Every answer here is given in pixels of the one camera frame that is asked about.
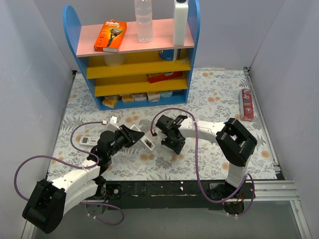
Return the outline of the white remote control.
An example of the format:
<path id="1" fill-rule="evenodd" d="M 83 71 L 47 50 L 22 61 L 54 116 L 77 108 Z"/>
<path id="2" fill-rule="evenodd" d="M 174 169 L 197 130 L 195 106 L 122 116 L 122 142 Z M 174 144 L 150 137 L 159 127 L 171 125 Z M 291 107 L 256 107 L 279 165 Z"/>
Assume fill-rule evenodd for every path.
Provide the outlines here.
<path id="1" fill-rule="evenodd" d="M 130 129 L 132 130 L 135 130 L 135 131 L 139 131 L 141 132 L 141 130 L 134 124 L 130 127 Z M 155 144 L 153 142 L 151 142 L 151 140 L 146 136 L 144 135 L 140 141 L 150 150 L 150 151 L 153 151 L 155 149 Z"/>

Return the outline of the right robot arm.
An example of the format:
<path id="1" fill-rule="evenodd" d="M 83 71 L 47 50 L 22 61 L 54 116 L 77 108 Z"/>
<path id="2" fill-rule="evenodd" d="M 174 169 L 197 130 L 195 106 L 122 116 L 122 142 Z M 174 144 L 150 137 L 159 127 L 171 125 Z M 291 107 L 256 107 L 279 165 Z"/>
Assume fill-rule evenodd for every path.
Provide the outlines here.
<path id="1" fill-rule="evenodd" d="M 162 134 L 161 144 L 180 154 L 187 138 L 195 138 L 216 143 L 229 161 L 225 182 L 226 194 L 239 197 L 244 187 L 242 181 L 247 172 L 250 157 L 257 146 L 256 138 L 235 118 L 227 122 L 194 122 L 187 116 L 175 119 L 162 115 L 156 123 L 156 133 Z"/>

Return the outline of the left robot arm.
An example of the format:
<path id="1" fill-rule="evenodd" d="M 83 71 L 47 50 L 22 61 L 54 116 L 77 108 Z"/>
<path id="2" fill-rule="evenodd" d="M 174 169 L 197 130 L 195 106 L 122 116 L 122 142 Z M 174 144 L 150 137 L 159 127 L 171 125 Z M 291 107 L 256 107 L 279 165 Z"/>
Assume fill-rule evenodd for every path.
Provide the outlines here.
<path id="1" fill-rule="evenodd" d="M 101 199 L 106 181 L 101 176 L 111 165 L 111 158 L 123 147 L 129 148 L 145 134 L 121 125 L 100 134 L 87 159 L 74 170 L 52 181 L 37 182 L 22 212 L 22 217 L 49 234 L 63 216 L 81 201 Z"/>

